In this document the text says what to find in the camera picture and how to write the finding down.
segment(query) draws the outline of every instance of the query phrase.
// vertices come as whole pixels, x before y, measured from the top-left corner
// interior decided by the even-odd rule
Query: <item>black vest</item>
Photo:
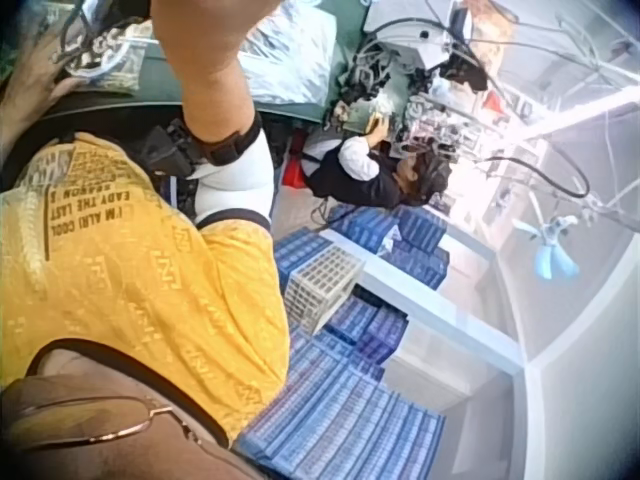
[[[339,202],[358,207],[396,208],[403,193],[392,176],[392,172],[380,165],[380,174],[373,180],[363,182],[351,178],[340,164],[338,147],[327,152],[318,169],[306,178],[307,186],[318,198],[333,197]]]

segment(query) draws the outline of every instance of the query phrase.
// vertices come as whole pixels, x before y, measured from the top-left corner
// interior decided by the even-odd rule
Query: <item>white shirt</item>
[[[322,161],[324,156],[340,143],[342,143],[342,139],[336,138],[335,133],[316,131],[307,139],[304,153]],[[342,146],[338,161],[351,178],[368,182],[380,174],[380,165],[369,158],[369,152],[369,144],[364,137],[353,137]],[[319,166],[309,160],[302,161],[302,169],[307,176],[315,172]]]

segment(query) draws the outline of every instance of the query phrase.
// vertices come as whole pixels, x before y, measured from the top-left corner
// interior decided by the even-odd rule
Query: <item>clear plastic sheet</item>
[[[239,59],[256,101],[324,106],[336,43],[336,18],[307,3],[285,1],[243,45]]]

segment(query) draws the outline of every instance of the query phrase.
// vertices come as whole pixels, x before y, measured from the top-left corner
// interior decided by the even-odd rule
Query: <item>fan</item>
[[[558,270],[566,277],[578,275],[580,268],[560,245],[560,235],[565,233],[571,225],[577,225],[578,218],[574,215],[558,216],[545,222],[538,199],[533,192],[529,193],[529,198],[540,222],[540,229],[519,220],[513,220],[513,225],[518,230],[532,234],[532,240],[542,240],[535,259],[536,273],[545,280],[552,280],[554,272]]]

